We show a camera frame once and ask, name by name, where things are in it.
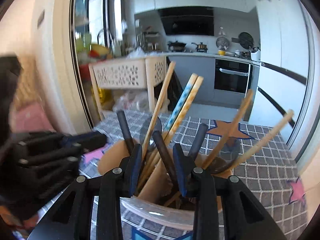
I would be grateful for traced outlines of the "white rice cooker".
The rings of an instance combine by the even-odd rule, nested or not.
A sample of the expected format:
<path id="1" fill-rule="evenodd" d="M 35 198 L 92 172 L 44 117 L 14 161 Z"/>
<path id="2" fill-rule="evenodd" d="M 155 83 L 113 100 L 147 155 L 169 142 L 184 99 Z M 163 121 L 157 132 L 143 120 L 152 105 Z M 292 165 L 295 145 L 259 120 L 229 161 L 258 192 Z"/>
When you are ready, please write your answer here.
<path id="1" fill-rule="evenodd" d="M 253 47 L 251 49 L 251 60 L 255 62 L 260 62 L 261 50 L 259 47 Z"/>

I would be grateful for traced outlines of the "black wok on stove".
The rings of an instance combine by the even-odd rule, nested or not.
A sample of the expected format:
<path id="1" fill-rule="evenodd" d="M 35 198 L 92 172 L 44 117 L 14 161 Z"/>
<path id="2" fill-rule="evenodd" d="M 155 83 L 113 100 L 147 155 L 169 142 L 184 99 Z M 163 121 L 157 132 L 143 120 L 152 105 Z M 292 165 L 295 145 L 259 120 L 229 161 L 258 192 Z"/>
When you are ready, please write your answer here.
<path id="1" fill-rule="evenodd" d="M 169 41 L 167 45 L 168 45 L 168 50 L 171 52 L 184 52 L 185 46 L 187 44 L 183 42 L 178 42 L 178 41 L 175 41 L 175 42 Z"/>

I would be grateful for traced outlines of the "black handled utensil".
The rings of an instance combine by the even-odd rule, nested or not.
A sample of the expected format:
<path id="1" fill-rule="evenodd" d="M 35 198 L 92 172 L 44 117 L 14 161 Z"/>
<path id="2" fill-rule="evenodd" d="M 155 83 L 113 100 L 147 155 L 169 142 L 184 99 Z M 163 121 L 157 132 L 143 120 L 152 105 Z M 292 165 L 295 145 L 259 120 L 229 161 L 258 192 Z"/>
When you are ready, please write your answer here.
<path id="1" fill-rule="evenodd" d="M 135 143 L 133 142 L 131 132 L 127 123 L 127 119 L 123 110 L 117 111 L 117 118 L 118 118 L 118 122 L 120 125 L 120 129 L 121 129 L 128 153 L 131 154 L 135 146 Z"/>

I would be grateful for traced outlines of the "black handled steel spoon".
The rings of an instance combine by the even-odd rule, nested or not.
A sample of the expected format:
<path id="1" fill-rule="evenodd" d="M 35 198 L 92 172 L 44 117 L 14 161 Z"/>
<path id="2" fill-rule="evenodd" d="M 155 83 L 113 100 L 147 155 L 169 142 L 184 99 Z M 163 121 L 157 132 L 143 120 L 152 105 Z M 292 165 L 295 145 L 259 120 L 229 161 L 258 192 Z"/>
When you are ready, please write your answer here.
<path id="1" fill-rule="evenodd" d="M 177 176 L 176 176 L 176 171 L 175 171 L 175 167 L 174 167 L 174 162 L 172 161 L 172 158 L 169 154 L 167 146 L 165 145 L 162 134 L 160 133 L 160 131 L 154 131 L 152 134 L 152 138 L 155 142 L 155 145 L 157 147 L 159 155 L 161 156 L 161 159 L 162 159 L 163 164 L 167 170 L 167 173 L 171 179 L 171 182 L 173 184 L 173 188 L 175 190 L 178 190 L 178 182 L 177 182 Z"/>

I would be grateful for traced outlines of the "white refrigerator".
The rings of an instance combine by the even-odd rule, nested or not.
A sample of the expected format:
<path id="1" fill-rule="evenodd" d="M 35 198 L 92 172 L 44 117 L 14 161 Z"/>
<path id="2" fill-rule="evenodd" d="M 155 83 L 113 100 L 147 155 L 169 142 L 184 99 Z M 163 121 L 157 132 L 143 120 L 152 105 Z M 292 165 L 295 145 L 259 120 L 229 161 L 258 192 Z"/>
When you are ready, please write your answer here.
<path id="1" fill-rule="evenodd" d="M 249 123 L 275 126 L 291 109 L 281 130 L 288 142 L 298 121 L 309 72 L 309 41 L 299 0 L 255 0 L 260 29 L 260 68 Z"/>

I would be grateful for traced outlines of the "yellow patterned wooden chopstick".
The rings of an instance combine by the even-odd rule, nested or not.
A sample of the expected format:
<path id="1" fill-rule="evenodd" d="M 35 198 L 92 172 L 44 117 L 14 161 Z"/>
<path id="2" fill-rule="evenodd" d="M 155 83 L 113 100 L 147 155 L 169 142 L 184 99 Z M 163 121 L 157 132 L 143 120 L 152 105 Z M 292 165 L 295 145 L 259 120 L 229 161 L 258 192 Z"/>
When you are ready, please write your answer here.
<path id="1" fill-rule="evenodd" d="M 168 146 L 170 141 L 172 140 L 173 136 L 175 135 L 177 129 L 179 128 L 182 120 L 184 119 L 186 113 L 188 112 L 193 100 L 195 99 L 196 94 L 198 93 L 199 88 L 202 85 L 204 78 L 202 76 L 198 76 L 193 88 L 190 91 L 177 119 L 175 120 L 174 124 L 172 125 L 171 129 L 168 132 L 163 131 L 162 137 L 164 139 L 165 145 Z M 138 181 L 138 191 L 144 186 L 149 176 L 152 174 L 153 169 L 157 165 L 160 160 L 160 155 L 157 149 L 154 149 L 151 154 L 149 155 L 145 166 L 142 170 L 142 174 Z"/>

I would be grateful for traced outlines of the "plain wooden chopstick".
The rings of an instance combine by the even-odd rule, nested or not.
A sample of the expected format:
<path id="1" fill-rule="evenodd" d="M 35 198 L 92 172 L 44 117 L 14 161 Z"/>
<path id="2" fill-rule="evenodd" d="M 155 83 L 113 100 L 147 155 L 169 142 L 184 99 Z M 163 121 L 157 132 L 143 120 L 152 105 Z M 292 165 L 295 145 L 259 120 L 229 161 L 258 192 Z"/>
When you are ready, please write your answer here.
<path id="1" fill-rule="evenodd" d="M 205 170 L 212 161 L 218 156 L 220 150 L 223 148 L 224 144 L 227 142 L 229 137 L 233 134 L 233 132 L 238 127 L 239 121 L 243 118 L 247 107 L 249 106 L 253 96 L 253 90 L 249 89 L 244 100 L 241 103 L 240 108 L 236 116 L 234 117 L 233 121 L 231 122 L 230 126 L 226 129 L 225 133 L 223 134 L 222 138 L 219 140 L 219 143 L 215 146 L 215 148 L 210 152 L 208 157 L 202 163 L 202 168 Z"/>
<path id="2" fill-rule="evenodd" d="M 294 111 L 289 109 L 284 117 L 272 128 L 267 135 L 265 135 L 261 140 L 259 140 L 254 146 L 252 146 L 248 151 L 236 158 L 234 162 L 227 168 L 227 171 L 232 170 L 239 164 L 244 163 L 252 155 L 260 151 L 266 144 L 280 132 L 280 130 L 292 119 L 294 116 Z"/>

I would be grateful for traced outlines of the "beige plastic storage rack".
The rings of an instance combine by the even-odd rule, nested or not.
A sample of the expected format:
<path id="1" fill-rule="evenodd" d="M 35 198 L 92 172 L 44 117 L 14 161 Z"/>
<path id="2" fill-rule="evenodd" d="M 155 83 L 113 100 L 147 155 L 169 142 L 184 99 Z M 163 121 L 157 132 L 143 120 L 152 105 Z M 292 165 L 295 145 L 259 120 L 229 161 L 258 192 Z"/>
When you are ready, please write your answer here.
<path id="1" fill-rule="evenodd" d="M 103 107 L 98 89 L 146 89 L 149 110 L 155 109 L 154 88 L 164 81 L 167 74 L 167 57 L 153 55 L 135 58 L 118 58 L 88 65 L 93 93 L 101 120 Z"/>

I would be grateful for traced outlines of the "pink plastic stool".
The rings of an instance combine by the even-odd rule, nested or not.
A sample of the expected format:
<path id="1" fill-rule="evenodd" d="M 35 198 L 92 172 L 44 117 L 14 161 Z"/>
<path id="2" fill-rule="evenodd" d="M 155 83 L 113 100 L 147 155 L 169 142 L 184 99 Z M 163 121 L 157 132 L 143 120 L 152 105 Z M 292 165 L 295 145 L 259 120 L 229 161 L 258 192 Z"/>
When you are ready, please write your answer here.
<path id="1" fill-rule="evenodd" d="M 19 111 L 12 110 L 10 114 L 10 128 L 14 132 L 55 131 L 38 102 L 29 104 Z"/>

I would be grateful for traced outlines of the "beige plastic utensil holder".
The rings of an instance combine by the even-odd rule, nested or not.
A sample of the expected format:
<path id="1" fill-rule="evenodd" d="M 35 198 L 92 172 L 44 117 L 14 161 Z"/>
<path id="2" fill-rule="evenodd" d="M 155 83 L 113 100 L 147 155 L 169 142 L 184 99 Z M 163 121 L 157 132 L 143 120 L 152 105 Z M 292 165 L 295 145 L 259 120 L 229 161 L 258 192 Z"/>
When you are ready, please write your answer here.
<path id="1" fill-rule="evenodd" d="M 101 175 L 120 165 L 128 157 L 126 144 L 119 140 L 110 146 L 98 163 Z M 194 211 L 177 209 L 166 201 L 171 197 L 172 182 L 162 161 L 136 197 L 121 198 L 120 203 L 132 213 L 152 222 L 180 230 L 192 230 Z"/>

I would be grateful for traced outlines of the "black built-in oven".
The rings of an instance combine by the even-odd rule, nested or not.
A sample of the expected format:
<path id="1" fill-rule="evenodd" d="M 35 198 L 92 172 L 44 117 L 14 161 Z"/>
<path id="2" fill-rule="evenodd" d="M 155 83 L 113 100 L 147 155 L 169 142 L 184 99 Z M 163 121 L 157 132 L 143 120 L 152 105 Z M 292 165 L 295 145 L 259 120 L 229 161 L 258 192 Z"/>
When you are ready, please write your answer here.
<path id="1" fill-rule="evenodd" d="M 214 89 L 245 94 L 249 70 L 247 63 L 216 59 Z"/>

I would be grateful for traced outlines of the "blue patterned wooden chopstick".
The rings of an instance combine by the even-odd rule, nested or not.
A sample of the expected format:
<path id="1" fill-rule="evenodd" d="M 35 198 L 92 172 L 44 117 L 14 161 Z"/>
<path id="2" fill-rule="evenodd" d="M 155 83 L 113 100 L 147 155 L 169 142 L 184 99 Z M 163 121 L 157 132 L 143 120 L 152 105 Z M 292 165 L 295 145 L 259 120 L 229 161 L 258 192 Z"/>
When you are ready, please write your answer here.
<path id="1" fill-rule="evenodd" d="M 182 107 L 183 107 L 188 95 L 190 94 L 191 89 L 193 88 L 193 85 L 194 85 L 197 77 L 198 77 L 198 75 L 195 74 L 195 73 L 193 73 L 190 76 L 190 79 L 187 82 L 187 84 L 186 84 L 186 86 L 185 86 L 185 88 L 184 88 L 184 90 L 182 92 L 182 95 L 180 96 L 180 98 L 179 98 L 179 100 L 178 100 L 178 102 L 176 104 L 176 107 L 174 108 L 172 114 L 170 115 L 170 118 L 168 119 L 168 122 L 167 122 L 167 124 L 166 124 L 166 126 L 164 128 L 165 132 L 168 132 L 171 129 L 172 125 L 174 124 L 175 120 L 177 119 L 177 117 L 178 117 L 178 115 L 179 115 L 179 113 L 180 113 L 180 111 L 181 111 L 181 109 L 182 109 Z"/>

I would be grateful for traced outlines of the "black range hood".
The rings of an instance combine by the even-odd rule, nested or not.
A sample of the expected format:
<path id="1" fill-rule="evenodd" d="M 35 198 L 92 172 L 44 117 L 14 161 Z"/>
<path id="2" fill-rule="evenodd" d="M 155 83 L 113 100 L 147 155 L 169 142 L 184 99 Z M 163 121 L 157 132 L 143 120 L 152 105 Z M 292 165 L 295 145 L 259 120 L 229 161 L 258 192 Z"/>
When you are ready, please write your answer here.
<path id="1" fill-rule="evenodd" d="M 158 13 L 167 36 L 214 36 L 213 7 L 170 7 Z"/>

